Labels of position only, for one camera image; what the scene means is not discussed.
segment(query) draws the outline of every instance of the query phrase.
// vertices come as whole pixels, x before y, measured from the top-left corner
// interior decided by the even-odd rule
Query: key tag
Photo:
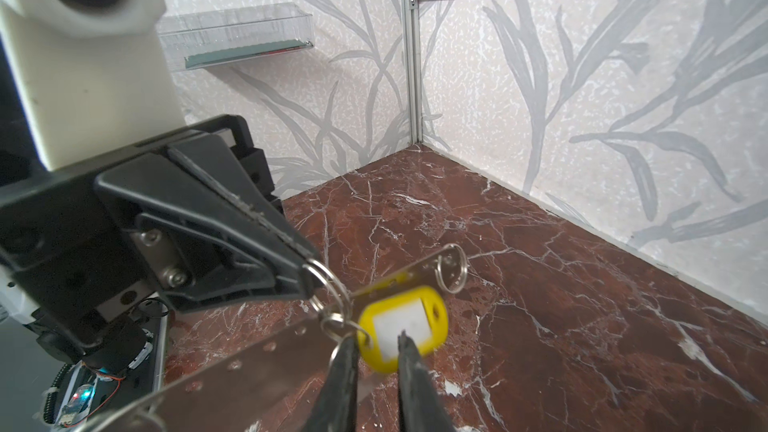
[[[357,342],[362,359],[375,371],[397,371],[397,338],[402,331],[418,352],[428,355],[448,338],[448,311],[437,291],[427,285],[384,298],[363,309]]]

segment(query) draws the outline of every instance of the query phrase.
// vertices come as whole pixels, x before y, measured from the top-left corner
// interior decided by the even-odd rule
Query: red wire
[[[63,426],[63,427],[64,427],[64,428],[70,428],[70,427],[74,427],[75,425],[78,425],[78,424],[80,424],[80,423],[81,423],[83,420],[85,420],[85,419],[87,419],[87,418],[91,417],[91,415],[93,415],[93,414],[96,414],[96,411],[97,411],[97,410],[101,409],[101,408],[104,406],[104,404],[106,404],[107,402],[109,402],[109,400],[112,398],[112,396],[113,396],[113,395],[115,395],[115,393],[117,393],[118,389],[120,388],[120,384],[122,384],[122,383],[123,383],[123,379],[125,379],[125,378],[121,379],[121,378],[116,378],[116,377],[114,377],[113,379],[115,379],[115,380],[118,382],[118,386],[117,386],[116,388],[114,388],[114,390],[112,391],[112,393],[109,395],[109,397],[107,397],[107,399],[106,399],[104,402],[102,402],[102,403],[101,403],[101,404],[100,404],[100,405],[99,405],[97,408],[93,409],[93,410],[91,411],[91,413],[90,413],[90,414],[88,414],[88,415],[86,415],[85,417],[81,418],[80,420],[78,420],[78,421],[77,421],[77,422],[75,422],[74,424],[65,425],[65,426]]]

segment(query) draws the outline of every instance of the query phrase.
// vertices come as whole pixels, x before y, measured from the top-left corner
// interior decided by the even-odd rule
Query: transparent plastic box
[[[156,25],[171,72],[314,46],[312,14],[293,3],[166,16]]]

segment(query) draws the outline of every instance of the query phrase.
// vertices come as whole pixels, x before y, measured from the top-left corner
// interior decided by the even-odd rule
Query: white wall
[[[291,196],[408,145],[400,0],[166,0],[169,15],[296,2],[316,47],[173,74],[187,122],[244,116],[276,194]]]
[[[768,318],[768,0],[422,0],[426,142]]]

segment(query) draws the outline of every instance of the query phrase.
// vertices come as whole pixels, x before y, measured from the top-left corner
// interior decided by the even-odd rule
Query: brown marble floor
[[[351,290],[464,247],[470,280],[428,361],[461,432],[768,430],[766,327],[425,147],[285,207]],[[272,303],[177,316],[166,377],[305,314]],[[260,430],[295,430],[321,385],[310,380]],[[390,376],[360,404],[358,430],[397,429]]]

